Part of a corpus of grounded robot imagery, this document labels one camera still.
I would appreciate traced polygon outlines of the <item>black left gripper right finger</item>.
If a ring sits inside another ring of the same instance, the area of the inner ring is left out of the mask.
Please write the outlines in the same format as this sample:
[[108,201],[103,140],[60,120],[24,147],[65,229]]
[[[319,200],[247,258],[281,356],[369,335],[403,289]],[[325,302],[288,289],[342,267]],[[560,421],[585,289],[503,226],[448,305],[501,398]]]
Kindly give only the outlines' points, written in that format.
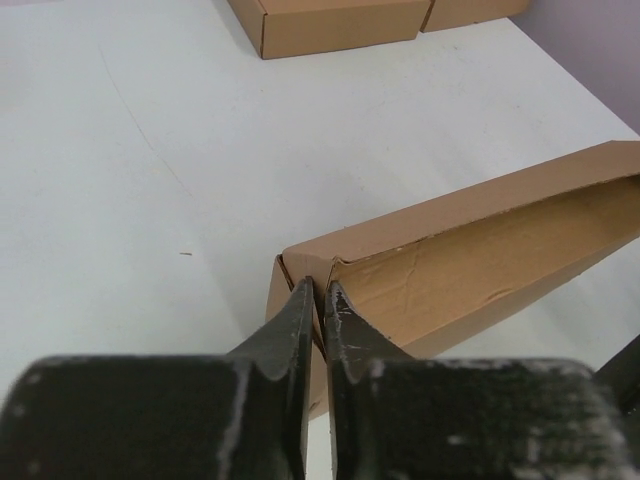
[[325,301],[338,479],[631,479],[622,416],[566,359],[411,357],[342,286]]

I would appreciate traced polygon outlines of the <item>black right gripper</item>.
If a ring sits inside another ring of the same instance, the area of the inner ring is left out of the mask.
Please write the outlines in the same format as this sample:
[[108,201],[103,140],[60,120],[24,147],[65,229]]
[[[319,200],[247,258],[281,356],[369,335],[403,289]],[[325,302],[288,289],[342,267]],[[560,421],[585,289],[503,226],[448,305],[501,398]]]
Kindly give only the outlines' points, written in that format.
[[611,390],[624,415],[639,413],[639,368],[640,338],[636,336],[594,375]]

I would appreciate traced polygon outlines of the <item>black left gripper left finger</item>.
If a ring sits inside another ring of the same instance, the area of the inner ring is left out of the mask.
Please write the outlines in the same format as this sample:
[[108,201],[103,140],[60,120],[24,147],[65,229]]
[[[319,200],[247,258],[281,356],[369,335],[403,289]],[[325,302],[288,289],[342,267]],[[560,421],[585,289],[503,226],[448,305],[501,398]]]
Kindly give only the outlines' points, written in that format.
[[313,284],[224,355],[51,356],[1,410],[5,479],[301,479]]

